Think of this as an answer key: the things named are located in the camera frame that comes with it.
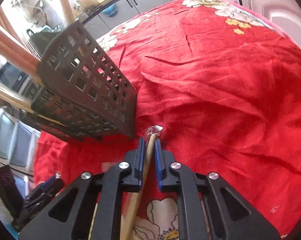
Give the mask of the black plastic utensil basket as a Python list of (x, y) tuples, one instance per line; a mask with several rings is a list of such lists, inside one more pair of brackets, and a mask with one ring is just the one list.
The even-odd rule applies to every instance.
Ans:
[(80, 22), (59, 33), (37, 67), (41, 85), (31, 111), (19, 111), (25, 124), (61, 140), (134, 137), (137, 92)]

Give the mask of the white drawer unit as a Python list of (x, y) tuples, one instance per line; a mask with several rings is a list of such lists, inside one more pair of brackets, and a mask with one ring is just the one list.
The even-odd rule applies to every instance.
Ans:
[(0, 164), (33, 176), (34, 156), (41, 132), (0, 108)]

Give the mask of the wrapped chopsticks bundle in basket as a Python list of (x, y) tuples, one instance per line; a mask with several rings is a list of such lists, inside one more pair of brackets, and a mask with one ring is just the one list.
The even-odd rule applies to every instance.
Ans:
[(5, 57), (12, 65), (18, 67), (28, 75), (33, 76), (39, 83), (41, 79), (37, 74), (40, 60), (22, 46), (12, 35), (0, 26), (0, 55)]

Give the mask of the blue hanging bowl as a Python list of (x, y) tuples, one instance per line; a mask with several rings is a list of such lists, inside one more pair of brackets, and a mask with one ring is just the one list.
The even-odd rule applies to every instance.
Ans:
[(107, 17), (115, 17), (118, 14), (118, 10), (115, 4), (112, 4), (111, 6), (107, 7), (102, 11), (104, 15)]

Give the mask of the red floral tablecloth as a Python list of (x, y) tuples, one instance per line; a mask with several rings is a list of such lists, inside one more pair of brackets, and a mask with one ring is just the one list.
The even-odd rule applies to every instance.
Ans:
[(301, 49), (278, 26), (223, 0), (177, 0), (99, 45), (137, 92), (135, 134), (214, 171), (278, 230), (301, 232)]

